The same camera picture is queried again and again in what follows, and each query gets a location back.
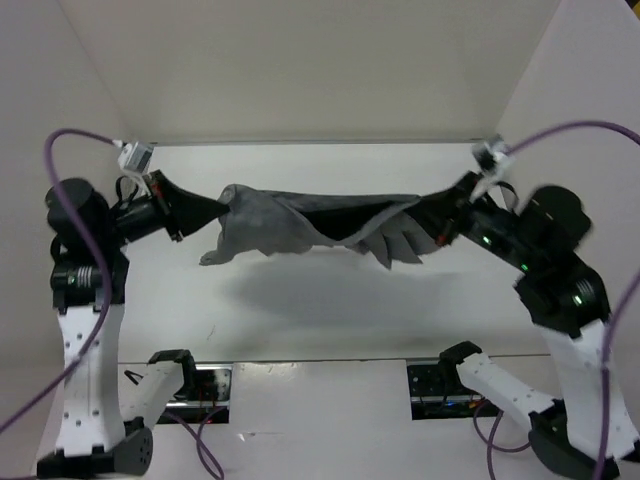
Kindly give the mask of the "grey pleated skirt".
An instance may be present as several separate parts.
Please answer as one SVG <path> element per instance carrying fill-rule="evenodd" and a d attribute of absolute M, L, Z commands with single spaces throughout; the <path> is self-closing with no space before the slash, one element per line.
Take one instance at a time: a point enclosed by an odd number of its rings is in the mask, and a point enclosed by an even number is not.
<path fill-rule="evenodd" d="M 419 200 L 417 195 L 317 195 L 232 184 L 219 197 L 229 212 L 219 218 L 217 246 L 199 264 L 226 264 L 250 251 L 301 255 L 314 247 L 370 253 L 387 269 L 395 261 L 419 264 L 439 249 L 409 215 Z"/>

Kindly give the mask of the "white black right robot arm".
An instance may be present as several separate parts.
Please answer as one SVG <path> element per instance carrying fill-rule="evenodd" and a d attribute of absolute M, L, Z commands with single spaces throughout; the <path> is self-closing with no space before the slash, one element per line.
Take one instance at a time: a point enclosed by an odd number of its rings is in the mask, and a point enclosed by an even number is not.
<path fill-rule="evenodd" d="M 538 188 L 519 212 L 472 198 L 476 173 L 421 202 L 421 218 L 440 246 L 463 236 L 518 269 L 515 291 L 554 361 L 561 396 L 539 392 L 465 341 L 439 358 L 450 393 L 483 396 L 527 433 L 541 463 L 567 479 L 616 479 L 621 462 L 639 459 L 639 433 L 611 364 L 619 320 L 601 276 L 578 255 L 591 227 L 570 190 Z"/>

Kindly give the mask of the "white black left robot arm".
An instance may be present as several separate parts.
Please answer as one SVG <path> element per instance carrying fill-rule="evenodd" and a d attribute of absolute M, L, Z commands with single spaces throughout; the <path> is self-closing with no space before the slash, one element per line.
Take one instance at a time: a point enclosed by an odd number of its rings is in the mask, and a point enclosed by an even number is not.
<path fill-rule="evenodd" d="M 199 375 L 191 353 L 159 351 L 139 382 L 136 400 L 119 401 L 118 346 L 129 260 L 125 247 L 159 230 L 179 242 L 228 213 L 228 206 L 170 182 L 143 178 L 145 194 L 109 205 L 91 183 L 69 178 L 45 197 L 55 236 L 50 254 L 52 303 L 68 376 L 53 451 L 36 467 L 40 479 L 107 479 L 144 475 L 152 430 L 173 397 L 192 397 Z"/>

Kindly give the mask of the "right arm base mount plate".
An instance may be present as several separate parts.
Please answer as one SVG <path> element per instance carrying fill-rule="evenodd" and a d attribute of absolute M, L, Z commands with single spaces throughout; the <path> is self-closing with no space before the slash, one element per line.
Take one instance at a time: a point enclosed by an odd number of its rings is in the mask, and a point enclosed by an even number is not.
<path fill-rule="evenodd" d="M 471 418 L 485 403 L 484 397 L 466 387 L 447 386 L 435 362 L 408 362 L 406 373 L 414 421 Z"/>

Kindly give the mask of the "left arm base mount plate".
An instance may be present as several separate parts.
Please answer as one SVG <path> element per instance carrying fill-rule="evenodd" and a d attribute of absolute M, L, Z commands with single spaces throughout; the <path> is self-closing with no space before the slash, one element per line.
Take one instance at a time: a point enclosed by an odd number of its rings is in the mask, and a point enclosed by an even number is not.
<path fill-rule="evenodd" d="M 176 423 L 172 414 L 187 424 L 227 424 L 229 422 L 232 364 L 201 363 L 196 365 L 194 386 L 188 393 L 171 399 L 162 417 L 164 423 Z"/>

